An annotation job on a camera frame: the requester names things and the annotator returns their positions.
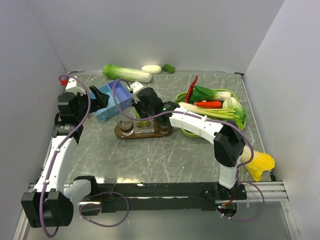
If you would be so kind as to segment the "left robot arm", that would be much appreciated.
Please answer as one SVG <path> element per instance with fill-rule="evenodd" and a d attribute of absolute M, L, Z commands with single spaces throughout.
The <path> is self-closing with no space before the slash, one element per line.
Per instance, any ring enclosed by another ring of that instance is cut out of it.
<path fill-rule="evenodd" d="M 107 107 L 109 95 L 95 86 L 94 95 L 64 92 L 57 98 L 58 110 L 54 119 L 50 152 L 43 172 L 32 192 L 25 192 L 21 204 L 32 228 L 65 227 L 73 218 L 74 206 L 82 199 L 95 200 L 99 188 L 94 176 L 78 176 L 64 189 L 68 167 L 89 113 Z"/>

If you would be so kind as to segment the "frosted clear glass cup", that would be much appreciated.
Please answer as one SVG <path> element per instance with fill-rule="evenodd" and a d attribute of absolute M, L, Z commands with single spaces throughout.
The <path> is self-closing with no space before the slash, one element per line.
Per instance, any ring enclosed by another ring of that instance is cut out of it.
<path fill-rule="evenodd" d="M 134 133 L 134 121 L 119 113 L 116 117 L 116 123 L 124 136 L 130 136 Z"/>

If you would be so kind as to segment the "napa cabbage on table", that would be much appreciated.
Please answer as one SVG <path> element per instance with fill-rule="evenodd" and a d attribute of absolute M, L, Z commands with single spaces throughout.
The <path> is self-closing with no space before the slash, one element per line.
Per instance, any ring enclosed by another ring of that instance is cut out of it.
<path fill-rule="evenodd" d="M 130 82 L 149 83 L 152 80 L 152 74 L 143 70 L 121 67 L 113 64 L 107 64 L 102 74 L 109 79 L 124 79 Z"/>

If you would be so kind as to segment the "purple drawer box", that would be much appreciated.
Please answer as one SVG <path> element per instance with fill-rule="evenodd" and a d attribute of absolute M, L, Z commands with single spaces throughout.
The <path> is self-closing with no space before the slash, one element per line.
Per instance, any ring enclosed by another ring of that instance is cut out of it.
<path fill-rule="evenodd" d="M 113 89 L 113 86 L 115 84 L 115 80 L 112 82 L 109 82 L 108 85 L 111 88 L 111 90 Z M 122 84 L 121 81 L 119 81 L 116 86 L 115 86 L 115 90 L 114 90 L 114 94 L 116 97 L 116 102 L 117 105 L 122 109 L 125 110 L 129 107 L 132 106 L 132 95 L 130 94 L 130 92 L 127 90 L 127 88 Z"/>

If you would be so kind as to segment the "aluminium frame rail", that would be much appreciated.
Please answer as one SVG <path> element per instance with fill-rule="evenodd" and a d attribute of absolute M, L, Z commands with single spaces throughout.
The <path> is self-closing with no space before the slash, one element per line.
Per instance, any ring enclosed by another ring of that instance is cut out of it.
<path fill-rule="evenodd" d="M 288 195 L 285 190 L 284 184 L 280 181 L 266 181 L 266 182 L 247 182 L 242 181 L 240 183 L 235 184 L 235 186 L 244 185 L 247 199 L 246 200 L 237 200 L 236 202 L 233 202 L 233 200 L 230 200 L 229 202 L 223 202 L 218 203 L 216 205 L 216 210 L 220 214 L 222 214 L 224 217 L 227 217 L 230 212 L 230 207 L 234 206 L 236 203 L 241 201 L 247 201 L 247 202 L 284 202 L 288 201 Z M 64 185 L 64 189 L 67 190 L 71 184 Z M 103 193 L 97 193 L 95 195 L 89 195 L 87 197 L 93 198 L 103 196 Z M 96 203 L 86 203 L 81 206 L 98 206 Z"/>

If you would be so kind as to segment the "dark glass cup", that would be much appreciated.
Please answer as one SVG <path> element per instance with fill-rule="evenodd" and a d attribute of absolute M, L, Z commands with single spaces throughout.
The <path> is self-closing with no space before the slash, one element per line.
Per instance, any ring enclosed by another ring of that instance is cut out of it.
<path fill-rule="evenodd" d="M 169 136 L 172 133 L 172 126 L 171 125 L 162 125 L 158 124 L 158 132 L 162 136 Z"/>

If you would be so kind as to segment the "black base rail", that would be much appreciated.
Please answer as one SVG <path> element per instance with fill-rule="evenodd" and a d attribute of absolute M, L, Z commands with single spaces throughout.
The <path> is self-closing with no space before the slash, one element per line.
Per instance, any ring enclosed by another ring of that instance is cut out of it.
<path fill-rule="evenodd" d="M 176 183 L 99 183 L 95 194 L 81 199 L 76 206 L 97 204 L 102 213 L 126 211 L 188 210 L 215 211 L 216 205 L 244 201 L 243 184 L 227 189 L 217 182 Z"/>

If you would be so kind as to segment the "brown wooden tray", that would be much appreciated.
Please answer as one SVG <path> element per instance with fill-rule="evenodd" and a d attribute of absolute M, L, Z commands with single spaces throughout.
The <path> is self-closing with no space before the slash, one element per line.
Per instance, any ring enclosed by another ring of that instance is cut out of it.
<path fill-rule="evenodd" d="M 172 134 L 172 132 L 170 135 L 168 136 L 162 136 L 161 134 L 159 134 L 159 130 L 158 130 L 158 123 L 155 122 L 154 123 L 154 127 L 155 127 L 155 134 L 154 135 L 143 135 L 143 136 L 137 136 L 135 133 L 133 133 L 132 135 L 129 136 L 125 136 L 121 133 L 120 128 L 116 125 L 114 128 L 114 134 L 117 138 L 122 139 L 122 140 L 133 140 L 133 139 L 148 139 L 148 138 L 163 138 L 163 137 L 168 137 Z"/>

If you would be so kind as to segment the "yellow cabbage by arm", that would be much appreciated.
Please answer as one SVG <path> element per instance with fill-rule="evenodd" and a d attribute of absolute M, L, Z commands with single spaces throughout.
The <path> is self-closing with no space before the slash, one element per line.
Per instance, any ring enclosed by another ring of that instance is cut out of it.
<path fill-rule="evenodd" d="M 275 160 L 267 153 L 253 151 L 252 161 L 244 166 L 256 182 L 261 181 L 265 171 L 271 171 L 275 167 Z"/>

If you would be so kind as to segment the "green toothpaste tube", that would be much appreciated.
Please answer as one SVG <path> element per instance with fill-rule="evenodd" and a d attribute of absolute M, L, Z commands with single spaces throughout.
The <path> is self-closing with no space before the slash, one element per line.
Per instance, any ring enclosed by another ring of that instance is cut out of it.
<path fill-rule="evenodd" d="M 149 128 L 151 125 L 152 125 L 152 122 L 150 120 L 145 120 L 143 121 L 143 125 L 146 127 L 146 128 Z"/>
<path fill-rule="evenodd" d="M 138 120 L 135 122 L 136 128 L 141 129 L 144 124 L 143 124 L 142 121 L 139 121 L 139 119 L 140 119 L 141 117 L 140 117 L 140 115 L 139 115 L 139 113 L 138 113 L 137 111 L 135 112 L 135 116 L 136 116 L 136 118 L 138 119 Z"/>

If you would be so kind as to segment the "bok choy in basket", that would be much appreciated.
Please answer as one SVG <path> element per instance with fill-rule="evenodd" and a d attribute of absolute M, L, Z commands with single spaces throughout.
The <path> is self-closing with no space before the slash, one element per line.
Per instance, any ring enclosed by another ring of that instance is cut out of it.
<path fill-rule="evenodd" d="M 190 94 L 190 102 L 201 102 L 201 101 L 220 101 L 223 102 L 226 99 L 232 97 L 229 91 L 218 91 L 202 86 L 195 85 L 193 91 Z"/>

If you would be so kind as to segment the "red chili pepper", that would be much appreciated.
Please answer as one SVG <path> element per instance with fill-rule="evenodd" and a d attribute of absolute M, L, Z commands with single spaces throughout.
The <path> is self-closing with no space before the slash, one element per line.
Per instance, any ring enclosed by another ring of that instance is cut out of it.
<path fill-rule="evenodd" d="M 194 81 L 191 83 L 191 85 L 189 86 L 188 92 L 186 94 L 186 98 L 185 98 L 185 102 L 188 103 L 191 97 L 191 94 L 193 92 L 194 86 L 198 81 L 198 75 L 195 76 Z"/>

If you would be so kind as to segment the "clear textured plastic holder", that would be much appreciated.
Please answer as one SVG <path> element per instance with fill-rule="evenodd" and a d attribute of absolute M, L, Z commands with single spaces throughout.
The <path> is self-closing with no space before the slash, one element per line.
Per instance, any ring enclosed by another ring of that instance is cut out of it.
<path fill-rule="evenodd" d="M 148 120 L 151 121 L 152 124 L 149 128 L 145 127 L 143 125 L 142 128 L 136 128 L 136 120 L 133 122 L 133 131 L 135 133 L 136 136 L 151 136 L 155 134 L 155 122 L 153 119 Z"/>

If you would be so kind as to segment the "white celery stalk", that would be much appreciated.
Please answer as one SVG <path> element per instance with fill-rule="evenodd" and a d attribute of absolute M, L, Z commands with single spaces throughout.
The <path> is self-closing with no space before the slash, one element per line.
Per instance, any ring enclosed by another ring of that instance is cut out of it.
<path fill-rule="evenodd" d="M 237 125 L 246 124 L 247 116 L 241 107 L 228 106 L 223 108 L 203 108 L 186 102 L 179 102 L 178 105 L 190 112 L 203 116 L 206 115 L 216 119 L 233 120 Z"/>

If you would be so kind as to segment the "napa cabbage in basket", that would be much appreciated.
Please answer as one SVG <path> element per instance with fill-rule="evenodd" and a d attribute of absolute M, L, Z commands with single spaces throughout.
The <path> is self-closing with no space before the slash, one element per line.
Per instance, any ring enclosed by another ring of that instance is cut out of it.
<path fill-rule="evenodd" d="M 236 123 L 239 129 L 243 130 L 246 126 L 246 114 L 245 110 L 240 104 L 240 102 L 234 98 L 234 97 L 229 97 L 227 98 L 223 104 L 222 104 L 223 109 L 233 109 L 233 121 Z"/>

